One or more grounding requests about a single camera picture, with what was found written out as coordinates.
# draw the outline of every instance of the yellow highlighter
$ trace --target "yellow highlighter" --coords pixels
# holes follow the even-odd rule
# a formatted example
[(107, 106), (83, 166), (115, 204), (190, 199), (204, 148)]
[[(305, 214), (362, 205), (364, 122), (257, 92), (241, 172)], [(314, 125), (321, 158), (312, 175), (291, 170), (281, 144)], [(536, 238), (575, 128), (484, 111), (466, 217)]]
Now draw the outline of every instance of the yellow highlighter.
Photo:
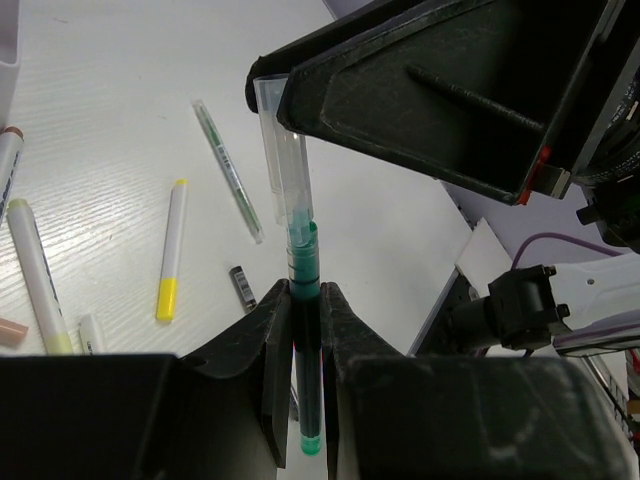
[(158, 292), (156, 318), (162, 322), (173, 320), (178, 295), (178, 271), (180, 268), (180, 248), (187, 214), (187, 181), (178, 180), (171, 190), (171, 205), (167, 235), (164, 239), (164, 257)]

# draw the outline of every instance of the brown marker cap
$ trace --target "brown marker cap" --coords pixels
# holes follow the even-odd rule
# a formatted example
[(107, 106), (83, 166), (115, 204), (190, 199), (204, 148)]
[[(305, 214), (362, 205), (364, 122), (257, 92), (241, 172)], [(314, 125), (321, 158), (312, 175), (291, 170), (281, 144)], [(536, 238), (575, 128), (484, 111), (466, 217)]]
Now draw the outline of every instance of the brown marker cap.
[(0, 343), (17, 347), (27, 335), (29, 327), (0, 318)]
[(22, 133), (22, 130), (20, 130), (18, 127), (7, 127), (4, 129), (3, 133), (15, 133), (20, 137), (21, 140), (24, 140), (24, 135)]

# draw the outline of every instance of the pen cap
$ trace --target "pen cap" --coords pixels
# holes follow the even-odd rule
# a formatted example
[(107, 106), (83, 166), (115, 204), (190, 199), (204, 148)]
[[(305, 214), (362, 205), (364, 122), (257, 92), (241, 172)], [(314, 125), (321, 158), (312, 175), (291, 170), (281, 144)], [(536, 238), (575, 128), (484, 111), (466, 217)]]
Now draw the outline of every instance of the pen cap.
[(286, 84), (287, 75), (254, 80), (276, 222), (287, 226), (292, 245), (302, 246), (311, 237), (311, 181), (304, 135), (285, 129), (276, 118)]

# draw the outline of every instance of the white container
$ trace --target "white container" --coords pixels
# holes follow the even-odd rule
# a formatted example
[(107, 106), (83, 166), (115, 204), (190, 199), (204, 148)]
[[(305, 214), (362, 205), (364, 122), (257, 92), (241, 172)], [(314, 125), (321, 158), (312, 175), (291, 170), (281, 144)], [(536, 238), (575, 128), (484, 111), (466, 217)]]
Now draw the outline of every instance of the white container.
[(7, 125), (20, 69), (20, 0), (0, 0), (0, 129)]

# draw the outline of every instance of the white wooden surface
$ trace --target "white wooden surface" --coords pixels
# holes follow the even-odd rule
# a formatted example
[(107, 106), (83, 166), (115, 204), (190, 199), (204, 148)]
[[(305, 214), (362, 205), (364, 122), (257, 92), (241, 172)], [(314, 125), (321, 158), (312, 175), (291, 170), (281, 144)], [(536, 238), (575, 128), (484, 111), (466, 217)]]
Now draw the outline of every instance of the white wooden surface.
[[(114, 352), (186, 354), (242, 316), (231, 267), (243, 266), (257, 297), (286, 276), (285, 233), (273, 220), (244, 82), (259, 55), (328, 23), (329, 12), (319, 0), (25, 0), (22, 8), (11, 123), (27, 148), (12, 196), (35, 212), (75, 348), (78, 318), (91, 312)], [(198, 126), (195, 98), (208, 105), (256, 206), (262, 245)], [(322, 279), (338, 282), (356, 313), (407, 351), (470, 229), (426, 176), (315, 140), (309, 163)], [(163, 326), (156, 294), (170, 189), (181, 177), (190, 202), (178, 308)], [(6, 222), (0, 271), (0, 316), (31, 326), (21, 348), (0, 354), (43, 353)], [(290, 457), (284, 478), (323, 478), (324, 461), (310, 462)]]

